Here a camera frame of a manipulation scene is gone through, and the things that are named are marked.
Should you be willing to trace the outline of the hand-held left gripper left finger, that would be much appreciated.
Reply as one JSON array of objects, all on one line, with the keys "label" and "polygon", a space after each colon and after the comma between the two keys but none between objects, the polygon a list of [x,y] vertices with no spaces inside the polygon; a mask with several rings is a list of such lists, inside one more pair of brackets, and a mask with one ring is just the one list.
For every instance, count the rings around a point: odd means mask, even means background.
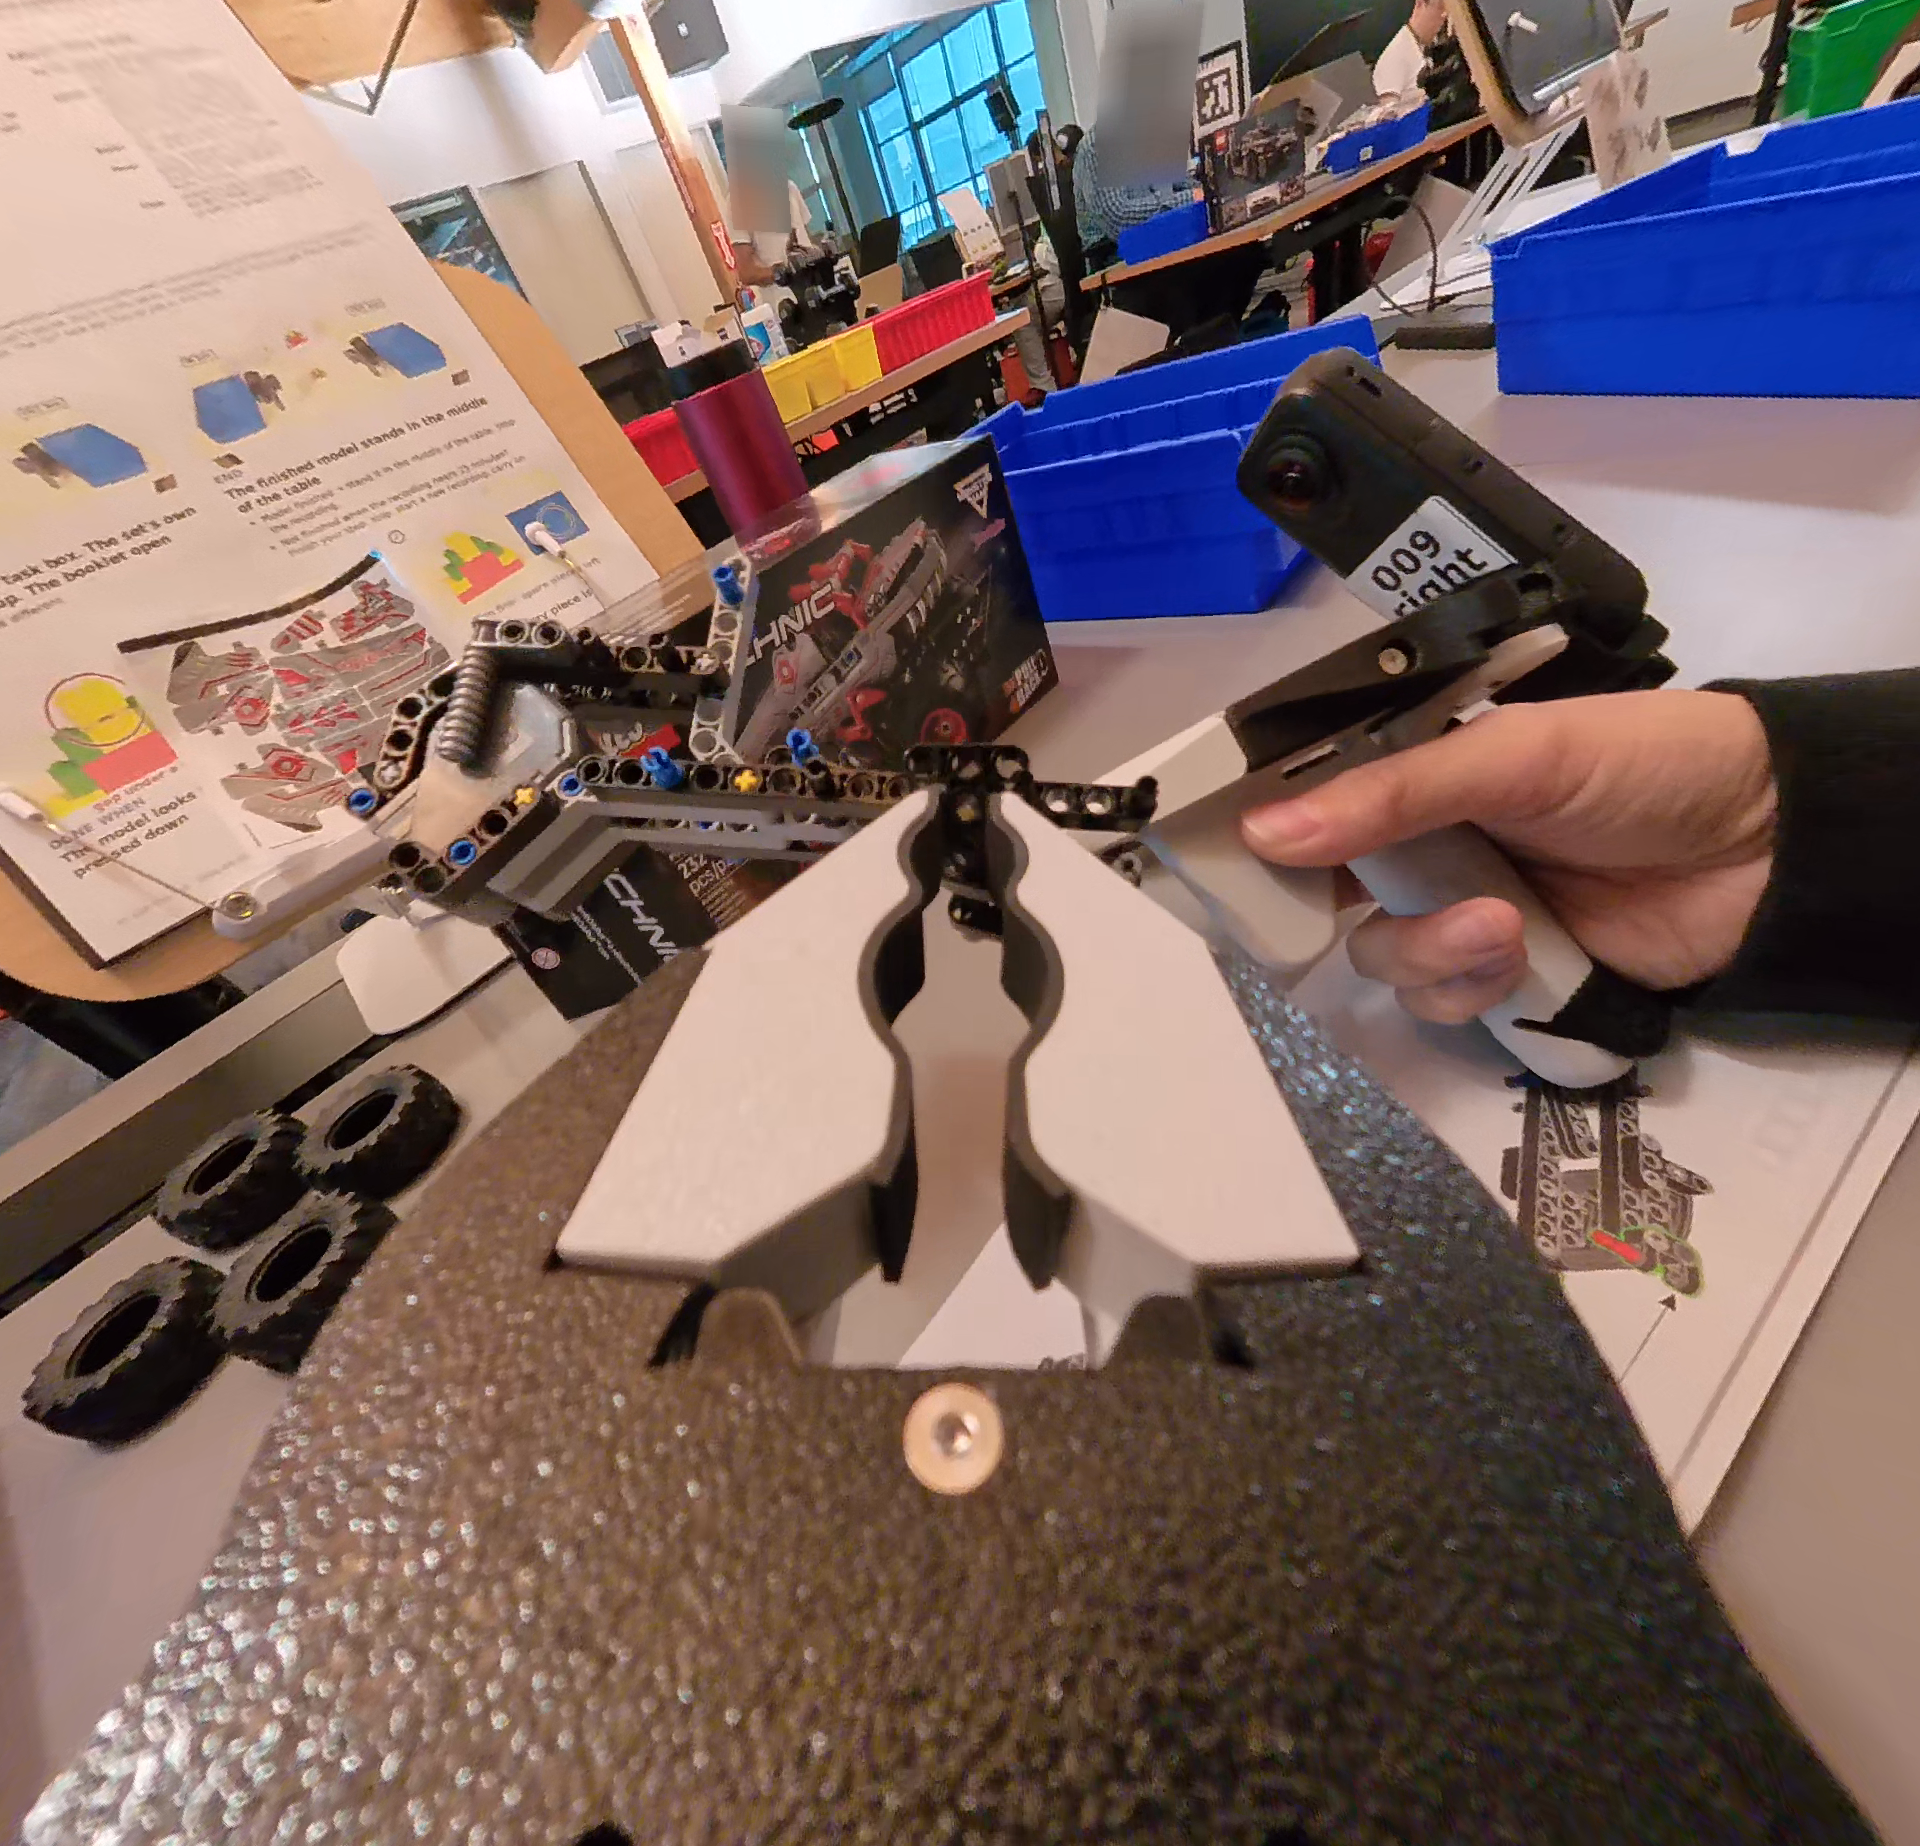
[{"label": "hand-held left gripper left finger", "polygon": [[901,1011],[923,992],[935,794],[910,794],[707,945],[557,1255],[825,1306],[901,1280],[920,1201]]}]

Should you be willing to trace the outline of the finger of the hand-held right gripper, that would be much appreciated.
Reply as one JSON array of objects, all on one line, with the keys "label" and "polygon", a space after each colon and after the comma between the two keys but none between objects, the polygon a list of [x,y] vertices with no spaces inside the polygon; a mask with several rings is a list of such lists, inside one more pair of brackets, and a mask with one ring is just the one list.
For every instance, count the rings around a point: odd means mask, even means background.
[{"label": "finger of the hand-held right gripper", "polygon": [[1231,812],[1251,773],[1254,761],[1225,712],[1167,735],[1144,753],[1136,780],[1155,788],[1148,827],[1109,846],[1105,864],[1117,872],[1254,872]]}]

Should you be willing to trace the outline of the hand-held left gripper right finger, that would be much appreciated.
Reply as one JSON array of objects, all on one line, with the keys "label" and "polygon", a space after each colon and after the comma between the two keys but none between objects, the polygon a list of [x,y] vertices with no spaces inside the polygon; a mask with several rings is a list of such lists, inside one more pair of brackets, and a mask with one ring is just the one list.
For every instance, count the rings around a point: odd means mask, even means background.
[{"label": "hand-held left gripper right finger", "polygon": [[1007,1235],[1080,1306],[1343,1274],[1355,1235],[1212,952],[1015,794],[997,794]]}]

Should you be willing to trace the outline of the grey black toy brick model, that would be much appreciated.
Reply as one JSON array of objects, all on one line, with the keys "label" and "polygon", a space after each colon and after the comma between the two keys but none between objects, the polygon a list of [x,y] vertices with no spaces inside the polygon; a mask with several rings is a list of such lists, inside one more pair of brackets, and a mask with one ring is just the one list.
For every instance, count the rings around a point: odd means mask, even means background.
[{"label": "grey black toy brick model", "polygon": [[758,576],[711,569],[704,634],[603,614],[480,620],[460,657],[404,692],[381,761],[350,794],[392,917],[501,926],[564,917],[637,852],[813,864],[933,787],[1015,794],[1043,824],[1125,838],[1149,824],[1149,777],[1043,781],[1012,746],[935,742],[844,765],[811,715],[744,726]]}]

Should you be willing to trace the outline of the grey desk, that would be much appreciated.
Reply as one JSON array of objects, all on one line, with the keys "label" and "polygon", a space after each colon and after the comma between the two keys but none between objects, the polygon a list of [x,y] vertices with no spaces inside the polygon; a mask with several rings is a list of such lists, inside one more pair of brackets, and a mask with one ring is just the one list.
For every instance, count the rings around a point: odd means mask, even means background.
[{"label": "grey desk", "polygon": [[[1643,567],[1679,683],[1917,664],[1917,403],[1499,396],[1493,355],[1383,351],[1434,412]],[[1064,687],[1032,718],[1043,773],[1096,773],[1348,639],[1365,622],[1328,569],[1256,617],[1113,620],[1054,629]],[[906,1028],[915,1064],[952,1077],[955,1112],[924,1148],[972,1160],[997,1118],[991,1057],[1012,1007],[986,941],[928,941],[928,995],[950,1024]],[[308,964],[249,997],[193,1072],[306,1068],[362,1028],[337,966]],[[1507,1059],[1467,1028],[1414,1025],[1343,953],[1304,989],[1310,1015],[1467,1156],[1461,1132]],[[467,1108],[467,1139],[594,1020],[567,1024],[501,969],[372,1065],[418,1059]],[[1759,1020],[1688,1020],[1691,1039],[1790,1042]],[[991,1230],[987,1165],[928,1195],[933,1253],[901,1287],[861,1286],[825,1318],[851,1362],[1039,1360],[1068,1331],[1059,1294],[991,1306],[1012,1255]],[[225,1543],[242,1476],[294,1379],[225,1362],[159,1431],[112,1450],[18,1417],[61,1327],[169,1242],[149,1220],[98,1245],[2,1315],[2,1843],[153,1659]],[[1777,1372],[1733,1467],[1695,1524],[1714,1590],[1792,1719],[1890,1843],[1917,1843],[1917,1122]]]}]

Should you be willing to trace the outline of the person's right hand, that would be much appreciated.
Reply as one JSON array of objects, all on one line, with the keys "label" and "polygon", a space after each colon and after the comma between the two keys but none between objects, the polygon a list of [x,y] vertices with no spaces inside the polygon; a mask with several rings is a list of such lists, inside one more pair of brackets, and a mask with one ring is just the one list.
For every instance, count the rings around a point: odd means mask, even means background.
[{"label": "person's right hand", "polygon": [[1708,688],[1488,709],[1240,816],[1251,852],[1294,870],[1449,827],[1488,835],[1597,964],[1688,989],[1733,964],[1771,880],[1763,722]]}]

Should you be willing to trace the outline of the white stand base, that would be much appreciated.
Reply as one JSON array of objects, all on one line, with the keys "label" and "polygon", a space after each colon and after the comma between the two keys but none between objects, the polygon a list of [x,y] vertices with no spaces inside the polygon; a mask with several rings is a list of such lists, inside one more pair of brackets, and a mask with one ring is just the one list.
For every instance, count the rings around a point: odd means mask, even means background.
[{"label": "white stand base", "polygon": [[515,960],[491,926],[443,910],[375,913],[337,948],[337,974],[364,1028],[404,1035]]}]

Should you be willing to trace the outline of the wooden table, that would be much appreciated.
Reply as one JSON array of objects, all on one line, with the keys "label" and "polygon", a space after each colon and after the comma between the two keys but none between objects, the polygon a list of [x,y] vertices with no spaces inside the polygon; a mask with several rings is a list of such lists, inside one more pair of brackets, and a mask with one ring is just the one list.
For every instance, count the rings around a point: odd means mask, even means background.
[{"label": "wooden table", "polygon": [[1405,167],[1412,167],[1414,162],[1424,162],[1430,155],[1445,154],[1449,147],[1470,141],[1480,130],[1493,127],[1493,114],[1480,112],[1467,120],[1459,120],[1445,130],[1430,130],[1428,138],[1420,138],[1414,147],[1402,148],[1402,154],[1383,154],[1378,159],[1361,162],[1355,172],[1347,174],[1318,174],[1306,194],[1294,204],[1285,204],[1273,212],[1260,216],[1256,220],[1245,220],[1240,227],[1229,227],[1221,235],[1210,235],[1205,240],[1185,247],[1185,249],[1171,249],[1171,253],[1158,253],[1153,258],[1144,262],[1117,262],[1102,271],[1085,274],[1080,278],[1080,292],[1102,292],[1117,284],[1125,284],[1131,278],[1148,278],[1148,274],[1158,274],[1158,271],[1171,271],[1181,266],[1193,266],[1199,258],[1212,258],[1217,253],[1234,253],[1242,247],[1256,247],[1272,240],[1273,235],[1296,227],[1322,212],[1340,208],[1343,204],[1355,200],[1361,191],[1383,185],[1387,179],[1402,174]]}]

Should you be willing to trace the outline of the small black toy set box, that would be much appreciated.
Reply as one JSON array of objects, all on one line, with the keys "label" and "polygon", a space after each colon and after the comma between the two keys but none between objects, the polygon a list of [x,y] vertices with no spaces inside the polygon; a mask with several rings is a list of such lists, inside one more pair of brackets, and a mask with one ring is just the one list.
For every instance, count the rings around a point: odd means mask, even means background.
[{"label": "small black toy set box", "polygon": [[1210,235],[1260,220],[1304,197],[1316,112],[1298,97],[1260,104],[1199,144]]}]

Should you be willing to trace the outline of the dark wood-rimmed board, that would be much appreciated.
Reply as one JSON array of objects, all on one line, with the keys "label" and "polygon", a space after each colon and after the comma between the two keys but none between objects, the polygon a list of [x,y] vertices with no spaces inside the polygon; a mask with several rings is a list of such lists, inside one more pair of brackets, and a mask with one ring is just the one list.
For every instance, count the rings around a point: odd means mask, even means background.
[{"label": "dark wood-rimmed board", "polygon": [[1617,0],[1444,0],[1480,108],[1525,148],[1584,114],[1643,125],[1651,84]]}]

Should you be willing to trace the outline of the yellow plastic bin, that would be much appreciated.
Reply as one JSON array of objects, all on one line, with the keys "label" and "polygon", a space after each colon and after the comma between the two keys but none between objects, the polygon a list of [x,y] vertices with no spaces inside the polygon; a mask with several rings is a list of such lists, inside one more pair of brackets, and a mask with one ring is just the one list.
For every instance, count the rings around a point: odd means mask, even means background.
[{"label": "yellow plastic bin", "polygon": [[881,376],[874,331],[856,325],[760,366],[783,425],[795,425]]}]

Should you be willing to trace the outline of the maroon tumbler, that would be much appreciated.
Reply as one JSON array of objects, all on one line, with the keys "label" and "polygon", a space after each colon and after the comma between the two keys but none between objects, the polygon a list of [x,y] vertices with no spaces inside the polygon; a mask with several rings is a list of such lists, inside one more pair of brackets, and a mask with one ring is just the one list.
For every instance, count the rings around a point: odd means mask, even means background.
[{"label": "maroon tumbler", "polygon": [[676,396],[674,415],[737,547],[808,511],[804,469],[753,366]]}]

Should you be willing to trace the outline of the green plastic bin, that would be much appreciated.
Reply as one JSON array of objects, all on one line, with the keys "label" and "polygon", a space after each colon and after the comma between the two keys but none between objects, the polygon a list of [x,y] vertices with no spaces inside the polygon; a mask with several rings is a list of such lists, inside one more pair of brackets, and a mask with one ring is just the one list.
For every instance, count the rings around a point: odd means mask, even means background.
[{"label": "green plastic bin", "polygon": [[1917,0],[1825,0],[1797,8],[1777,119],[1820,119],[1874,104],[1917,76]]}]

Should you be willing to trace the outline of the white instruction booklet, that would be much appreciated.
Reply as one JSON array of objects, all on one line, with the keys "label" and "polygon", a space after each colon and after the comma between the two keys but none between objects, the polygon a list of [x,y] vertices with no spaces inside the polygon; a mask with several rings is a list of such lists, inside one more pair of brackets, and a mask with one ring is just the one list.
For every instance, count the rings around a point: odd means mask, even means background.
[{"label": "white instruction booklet", "polygon": [[1906,1035],[1691,1039],[1640,1088],[1497,1081],[1461,1132],[1695,1529],[1917,1122]]}]

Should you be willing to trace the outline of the wooden poster board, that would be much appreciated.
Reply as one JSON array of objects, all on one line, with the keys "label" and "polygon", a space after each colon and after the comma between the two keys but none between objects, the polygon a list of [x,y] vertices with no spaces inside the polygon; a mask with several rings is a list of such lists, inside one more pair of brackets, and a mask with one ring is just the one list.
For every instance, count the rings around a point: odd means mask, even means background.
[{"label": "wooden poster board", "polygon": [[[586,373],[567,357],[557,338],[538,321],[526,298],[483,274],[438,268],[444,289],[465,307],[472,331],[491,346],[507,376],[534,412],[564,447],[612,521],[638,547],[657,569],[657,605],[671,620],[695,612],[704,580],[707,550],[698,541],[682,511],[637,455]],[[341,910],[372,882],[372,864],[326,901],[314,897],[273,924],[251,924],[240,938],[216,931],[210,913],[193,913],[174,931],[134,952],[108,969],[93,969],[58,934],[21,885],[2,880],[2,1011],[13,1012],[27,995],[58,995],[80,1002],[130,1002],[178,995],[235,960],[256,953],[318,913]]]}]

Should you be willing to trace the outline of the large window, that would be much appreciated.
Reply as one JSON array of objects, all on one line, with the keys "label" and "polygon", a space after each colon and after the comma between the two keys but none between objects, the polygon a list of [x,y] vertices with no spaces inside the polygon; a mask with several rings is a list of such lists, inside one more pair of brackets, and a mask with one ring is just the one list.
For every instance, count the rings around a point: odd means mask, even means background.
[{"label": "large window", "polygon": [[[991,164],[1018,148],[1042,112],[1073,119],[1064,26],[1054,0],[995,0],[811,52],[851,220],[901,218],[906,247],[948,227],[942,200],[972,191],[995,205]],[[1012,99],[1015,141],[987,99]]]}]

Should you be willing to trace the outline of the white instruction poster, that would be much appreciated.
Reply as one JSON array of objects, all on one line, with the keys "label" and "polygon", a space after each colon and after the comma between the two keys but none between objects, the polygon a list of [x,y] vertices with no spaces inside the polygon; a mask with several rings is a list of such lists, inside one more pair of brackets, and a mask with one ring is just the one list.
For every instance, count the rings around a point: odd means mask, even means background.
[{"label": "white instruction poster", "polygon": [[347,842],[472,620],[668,562],[221,0],[2,0],[2,870],[87,964]]}]

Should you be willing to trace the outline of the wooden post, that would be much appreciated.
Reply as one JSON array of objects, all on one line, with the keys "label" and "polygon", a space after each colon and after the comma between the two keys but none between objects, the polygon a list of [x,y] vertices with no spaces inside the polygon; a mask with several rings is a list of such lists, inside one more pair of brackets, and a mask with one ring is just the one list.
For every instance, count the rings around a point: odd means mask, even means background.
[{"label": "wooden post", "polygon": [[614,15],[606,21],[606,31],[649,114],[684,218],[698,235],[701,254],[707,262],[707,274],[721,292],[721,303],[734,307],[740,274],[733,253],[728,218],[682,120],[668,68],[657,52],[657,39],[644,20]]}]

